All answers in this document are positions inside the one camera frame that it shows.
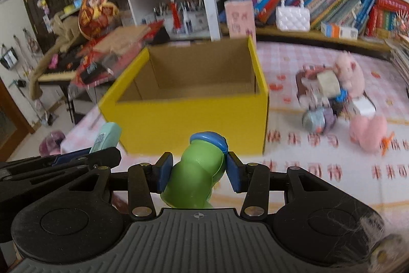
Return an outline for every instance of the tan cloth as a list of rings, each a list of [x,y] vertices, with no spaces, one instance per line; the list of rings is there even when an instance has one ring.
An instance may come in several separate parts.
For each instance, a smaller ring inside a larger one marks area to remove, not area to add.
[[[71,47],[76,47],[86,42],[86,39],[82,36],[79,26],[78,17],[68,17],[64,21],[61,21],[60,14],[57,13],[54,16],[53,30],[57,38],[54,46],[52,46],[42,57],[37,67],[30,75],[29,94],[31,100],[37,100],[42,96],[42,90],[38,84],[38,78],[44,74],[44,71],[48,68],[52,57],[58,52],[67,52]]]

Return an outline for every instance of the cardboard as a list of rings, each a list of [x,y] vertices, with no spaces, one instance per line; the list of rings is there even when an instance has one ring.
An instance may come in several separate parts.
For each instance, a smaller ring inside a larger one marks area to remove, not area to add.
[[[229,149],[262,154],[268,87],[251,39],[144,49],[99,107],[121,126],[129,154],[181,154],[192,134],[214,131]]]

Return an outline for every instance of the bottle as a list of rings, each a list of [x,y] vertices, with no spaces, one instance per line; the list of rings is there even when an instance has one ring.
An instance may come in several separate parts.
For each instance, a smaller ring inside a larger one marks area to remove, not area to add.
[[[183,26],[185,27],[185,34],[189,35],[193,33],[192,21],[189,19],[186,6],[183,6]]]
[[[171,11],[173,16],[173,30],[175,31],[175,33],[179,34],[181,31],[181,22],[175,0],[171,0]]]

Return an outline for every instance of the blue cap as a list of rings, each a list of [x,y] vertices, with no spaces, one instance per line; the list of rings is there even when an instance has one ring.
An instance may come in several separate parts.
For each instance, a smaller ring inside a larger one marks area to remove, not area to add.
[[[226,138],[216,132],[207,131],[195,133],[190,137],[190,143],[192,143],[193,140],[207,141],[219,148],[224,155],[229,152],[229,146]]]

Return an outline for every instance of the screw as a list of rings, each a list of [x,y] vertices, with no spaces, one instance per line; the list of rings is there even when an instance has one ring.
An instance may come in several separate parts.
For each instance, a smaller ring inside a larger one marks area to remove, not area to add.
[[[258,206],[249,206],[244,210],[244,213],[248,216],[261,216],[264,214],[264,209]]]
[[[152,214],[152,210],[149,207],[141,206],[132,210],[132,214],[139,217],[145,217]]]

